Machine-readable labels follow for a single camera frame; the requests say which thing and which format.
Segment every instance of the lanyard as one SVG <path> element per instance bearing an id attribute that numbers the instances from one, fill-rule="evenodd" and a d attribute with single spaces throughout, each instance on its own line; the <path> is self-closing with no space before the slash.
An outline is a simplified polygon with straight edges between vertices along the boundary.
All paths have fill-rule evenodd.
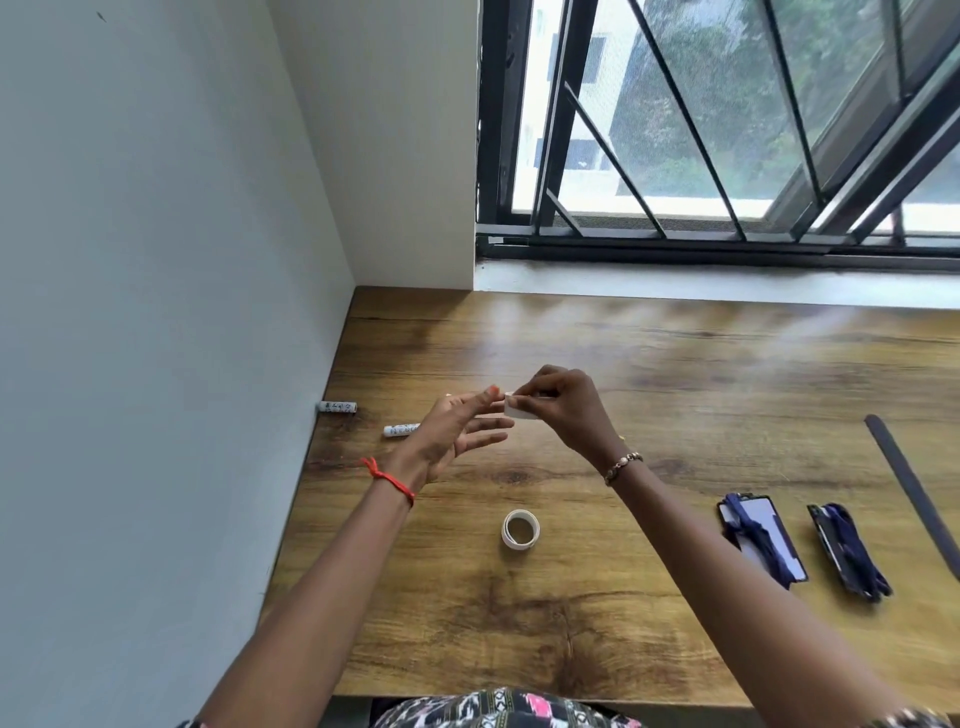
<path id="1" fill-rule="evenodd" d="M 870 554 L 867 553 L 863 542 L 860 541 L 860 535 L 856 532 L 850 512 L 839 503 L 827 503 L 822 510 L 833 523 L 840 550 L 860 577 L 863 595 L 872 602 L 878 602 L 883 597 L 890 596 L 893 590 L 880 573 L 880 569 L 870 559 Z"/>
<path id="2" fill-rule="evenodd" d="M 770 575 L 773 576 L 774 579 L 777 580 L 777 583 L 784 589 L 789 589 L 790 585 L 795 583 L 797 579 L 786 566 L 786 562 L 783 561 L 783 557 L 774 546 L 774 542 L 770 538 L 770 534 L 767 533 L 767 529 L 750 518 L 747 511 L 744 510 L 740 504 L 740 496 L 738 494 L 727 493 L 723 501 L 736 517 L 736 523 L 729 524 L 731 531 L 753 543 L 763 557 L 763 561 L 766 563 Z"/>

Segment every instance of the red thread bracelet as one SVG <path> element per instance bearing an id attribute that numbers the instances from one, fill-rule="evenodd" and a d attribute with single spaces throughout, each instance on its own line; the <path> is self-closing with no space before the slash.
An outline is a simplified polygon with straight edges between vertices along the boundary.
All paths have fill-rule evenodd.
<path id="1" fill-rule="evenodd" d="M 411 508 L 414 507 L 414 498 L 416 496 L 414 495 L 414 492 L 412 490 L 407 488 L 407 486 L 405 486 L 403 483 L 401 483 L 399 480 L 397 480 L 395 477 L 393 477 L 389 473 L 384 473 L 379 468 L 377 468 L 376 460 L 374 460 L 373 458 L 365 457 L 360 462 L 367 466 L 367 470 L 370 471 L 370 475 L 372 475 L 373 477 L 382 477 L 388 483 L 391 483 L 397 490 L 399 490 L 401 493 L 407 496 L 407 500 L 410 501 L 410 507 Z"/>

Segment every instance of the bracelet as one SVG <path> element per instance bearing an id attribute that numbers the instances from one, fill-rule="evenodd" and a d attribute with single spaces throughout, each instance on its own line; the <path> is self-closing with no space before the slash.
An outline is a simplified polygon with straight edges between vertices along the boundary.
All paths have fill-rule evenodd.
<path id="1" fill-rule="evenodd" d="M 410 507 L 411 508 L 414 507 L 414 498 L 416 496 L 414 495 L 414 492 L 412 490 L 407 488 L 407 486 L 405 486 L 403 483 L 401 483 L 399 480 L 397 480 L 395 477 L 393 477 L 389 473 L 384 473 L 379 468 L 377 468 L 376 460 L 374 460 L 373 458 L 365 457 L 360 462 L 367 466 L 367 470 L 370 471 L 370 475 L 372 475 L 373 477 L 383 478 L 388 483 L 392 484 L 397 490 L 399 490 L 401 493 L 407 496 L 407 500 L 410 501 Z"/>
<path id="2" fill-rule="evenodd" d="M 626 467 L 633 460 L 639 460 L 642 463 L 643 456 L 639 452 L 631 452 L 629 455 L 624 455 L 615 463 L 613 463 L 613 467 L 607 471 L 606 475 L 604 475 L 604 478 L 603 478 L 604 485 L 609 487 L 613 483 L 613 481 L 616 479 L 616 477 L 620 475 L 620 471 L 623 470 L 623 468 Z"/>

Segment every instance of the tape roll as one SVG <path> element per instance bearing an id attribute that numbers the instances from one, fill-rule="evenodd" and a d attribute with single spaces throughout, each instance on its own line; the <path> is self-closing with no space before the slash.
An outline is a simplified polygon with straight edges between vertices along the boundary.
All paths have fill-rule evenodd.
<path id="1" fill-rule="evenodd" d="M 510 522 L 517 520 L 528 522 L 530 527 L 533 529 L 533 537 L 525 544 L 518 543 L 510 534 Z M 537 539 L 540 537 L 540 522 L 530 511 L 511 511 L 507 514 L 507 518 L 503 520 L 503 527 L 500 529 L 500 536 L 503 538 L 503 543 L 509 548 L 512 548 L 514 551 L 525 551 L 528 548 L 532 548 L 533 544 L 535 544 Z"/>

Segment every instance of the white wall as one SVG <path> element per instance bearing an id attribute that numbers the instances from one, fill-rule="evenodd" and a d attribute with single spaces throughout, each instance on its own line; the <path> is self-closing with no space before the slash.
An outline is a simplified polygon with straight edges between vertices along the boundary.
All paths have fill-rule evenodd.
<path id="1" fill-rule="evenodd" d="M 0 109 L 0 723 L 168 727 L 254 627 L 353 281 L 259 0 L 14 0 Z"/>
<path id="2" fill-rule="evenodd" d="M 477 0 L 270 0 L 357 283 L 473 284 Z"/>

